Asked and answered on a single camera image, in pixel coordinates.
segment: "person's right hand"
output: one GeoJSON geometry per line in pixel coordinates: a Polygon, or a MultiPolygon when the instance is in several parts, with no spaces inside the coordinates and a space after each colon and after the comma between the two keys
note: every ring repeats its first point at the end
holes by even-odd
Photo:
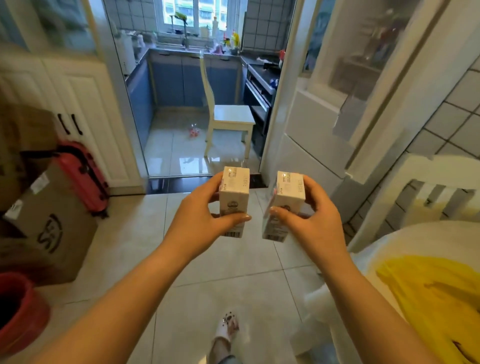
{"type": "Polygon", "coordinates": [[[306,175],[303,182],[306,202],[315,211],[312,216],[302,218],[281,207],[271,207],[270,214],[288,226],[310,259],[324,270],[332,263],[349,259],[342,220],[319,184],[306,175]]]}

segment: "red trash can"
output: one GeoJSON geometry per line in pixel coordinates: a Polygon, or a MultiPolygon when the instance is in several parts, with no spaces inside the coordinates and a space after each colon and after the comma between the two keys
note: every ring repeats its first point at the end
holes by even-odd
{"type": "Polygon", "coordinates": [[[30,345],[50,320],[50,306],[20,273],[0,273],[0,357],[30,345]]]}

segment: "tile floor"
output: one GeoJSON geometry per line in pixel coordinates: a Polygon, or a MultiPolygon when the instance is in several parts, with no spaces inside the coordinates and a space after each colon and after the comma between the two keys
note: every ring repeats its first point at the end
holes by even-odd
{"type": "MultiPolygon", "coordinates": [[[[306,316],[305,293],[322,284],[311,261],[289,238],[261,238],[266,189],[251,190],[242,239],[219,238],[192,261],[166,294],[129,364],[202,364],[227,309],[240,317],[233,352],[245,364],[296,364],[288,338],[306,316]]],[[[6,362],[26,363],[67,329],[161,242],[187,194],[114,197],[110,218],[100,222],[84,266],[73,283],[39,290],[52,304],[52,319],[27,349],[6,362]]],[[[218,202],[210,205],[218,211],[218,202]]],[[[298,363],[306,363],[305,358],[298,363]]]]}
{"type": "Polygon", "coordinates": [[[241,132],[215,130],[208,157],[204,158],[208,113],[159,111],[152,121],[144,156],[150,176],[215,174],[224,166],[250,168],[258,172],[260,159],[250,148],[244,159],[241,132]],[[197,124],[200,134],[190,137],[189,127],[197,124]]]}

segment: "person's left hand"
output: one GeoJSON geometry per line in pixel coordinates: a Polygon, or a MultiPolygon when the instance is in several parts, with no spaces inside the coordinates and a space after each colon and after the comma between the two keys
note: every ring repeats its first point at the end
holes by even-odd
{"type": "Polygon", "coordinates": [[[217,173],[183,199],[162,244],[173,244],[192,260],[207,250],[220,235],[252,219],[243,212],[222,217],[210,213],[208,204],[218,201],[222,176],[223,172],[217,173]]]}

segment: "black threshold strip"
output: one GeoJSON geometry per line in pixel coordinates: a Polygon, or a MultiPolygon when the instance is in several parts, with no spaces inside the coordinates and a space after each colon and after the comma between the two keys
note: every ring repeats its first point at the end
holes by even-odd
{"type": "MultiPolygon", "coordinates": [[[[195,188],[207,182],[212,176],[204,177],[165,177],[151,178],[147,194],[177,194],[192,192],[195,188]]],[[[250,188],[267,187],[259,173],[250,175],[250,188]]]]}

